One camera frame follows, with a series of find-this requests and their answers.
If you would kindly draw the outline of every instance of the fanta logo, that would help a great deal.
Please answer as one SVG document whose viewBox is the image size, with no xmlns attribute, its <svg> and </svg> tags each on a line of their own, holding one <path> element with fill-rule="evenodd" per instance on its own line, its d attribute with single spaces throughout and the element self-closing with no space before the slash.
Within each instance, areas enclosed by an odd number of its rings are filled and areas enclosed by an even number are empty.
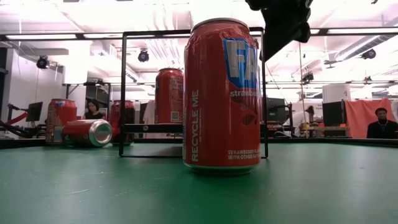
<svg viewBox="0 0 398 224">
<path fill-rule="evenodd" d="M 238 88 L 257 89 L 257 49 L 245 39 L 223 39 L 228 80 Z"/>
</svg>

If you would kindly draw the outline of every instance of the green table surface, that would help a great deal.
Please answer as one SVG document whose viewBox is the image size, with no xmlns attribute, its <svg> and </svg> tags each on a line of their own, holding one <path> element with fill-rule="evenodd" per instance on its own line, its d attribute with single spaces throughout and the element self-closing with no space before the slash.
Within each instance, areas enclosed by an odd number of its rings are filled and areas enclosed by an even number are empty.
<svg viewBox="0 0 398 224">
<path fill-rule="evenodd" d="M 270 144 L 249 175 L 194 174 L 115 147 L 0 150 L 0 223 L 398 223 L 397 149 Z M 135 144 L 138 154 L 178 144 Z"/>
</svg>

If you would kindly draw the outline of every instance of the silver can top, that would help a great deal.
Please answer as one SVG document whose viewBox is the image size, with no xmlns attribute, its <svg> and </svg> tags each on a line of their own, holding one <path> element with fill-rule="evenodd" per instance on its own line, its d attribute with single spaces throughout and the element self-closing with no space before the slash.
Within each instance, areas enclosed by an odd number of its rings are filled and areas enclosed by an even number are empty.
<svg viewBox="0 0 398 224">
<path fill-rule="evenodd" d="M 245 24 L 244 22 L 240 21 L 239 19 L 226 18 L 226 17 L 224 18 L 224 17 L 222 17 L 222 18 L 213 18 L 213 19 L 207 19 L 207 20 L 205 20 L 205 21 L 201 21 L 201 22 L 199 22 L 198 24 L 196 24 L 196 25 L 193 26 L 191 32 L 194 31 L 196 28 L 202 26 L 203 24 L 206 24 L 206 23 L 209 23 L 209 22 L 216 22 L 216 21 L 237 22 L 237 23 L 239 23 L 239 24 L 244 25 L 244 26 L 249 30 L 248 25 Z"/>
<path fill-rule="evenodd" d="M 112 140 L 112 126 L 107 121 L 98 119 L 91 124 L 88 138 L 94 146 L 103 147 Z"/>
</svg>

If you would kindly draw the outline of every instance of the computer monitor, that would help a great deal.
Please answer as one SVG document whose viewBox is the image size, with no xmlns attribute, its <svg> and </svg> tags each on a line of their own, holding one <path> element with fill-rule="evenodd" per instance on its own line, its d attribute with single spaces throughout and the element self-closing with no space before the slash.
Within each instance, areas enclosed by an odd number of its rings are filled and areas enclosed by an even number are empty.
<svg viewBox="0 0 398 224">
<path fill-rule="evenodd" d="M 279 98 L 267 98 L 267 121 L 284 123 L 286 121 L 285 100 Z"/>
<path fill-rule="evenodd" d="M 43 102 L 31 103 L 27 109 L 27 122 L 40 121 L 40 115 L 42 114 Z"/>
</svg>

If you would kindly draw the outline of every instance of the ceiling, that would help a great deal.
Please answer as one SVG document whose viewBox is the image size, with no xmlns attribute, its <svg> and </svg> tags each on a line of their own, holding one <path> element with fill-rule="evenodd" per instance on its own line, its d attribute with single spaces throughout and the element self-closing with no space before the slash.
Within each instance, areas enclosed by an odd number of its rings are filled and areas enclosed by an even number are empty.
<svg viewBox="0 0 398 224">
<path fill-rule="evenodd" d="M 195 24 L 214 17 L 232 17 L 250 27 L 265 25 L 261 13 L 251 11 L 244 0 L 80 0 L 63 3 L 64 1 L 71 0 L 0 0 L 0 34 L 191 29 Z M 371 3 L 372 0 L 314 0 L 309 23 L 312 28 L 398 26 L 398 0 Z M 363 60 L 358 53 L 344 58 L 342 62 L 324 65 L 326 60 L 337 60 L 369 41 L 379 43 L 373 47 L 377 52 L 376 58 Z M 22 48 L 70 49 L 76 48 L 78 42 L 80 41 L 23 42 Z M 141 82 L 154 82 L 159 69 L 183 67 L 186 43 L 187 39 L 129 40 L 127 65 Z M 96 40 L 85 44 L 91 45 L 89 76 L 120 82 L 121 41 Z M 398 37 L 392 36 L 381 41 L 378 36 L 360 35 L 312 37 L 308 43 L 301 45 L 291 42 L 267 62 L 266 79 L 276 82 L 300 81 L 301 73 L 312 72 L 316 81 L 363 80 L 365 76 L 371 76 L 373 80 L 395 80 L 398 79 L 398 62 L 394 60 L 398 56 L 397 45 Z M 138 61 L 141 49 L 148 50 L 148 62 Z M 49 57 L 59 63 L 67 63 L 68 60 L 68 54 L 49 54 Z M 305 89 L 319 93 L 322 92 L 322 85 L 308 85 Z M 283 95 L 294 99 L 300 85 L 280 83 L 278 87 L 267 87 L 269 96 Z M 374 92 L 386 88 L 388 86 L 372 86 Z"/>
</svg>

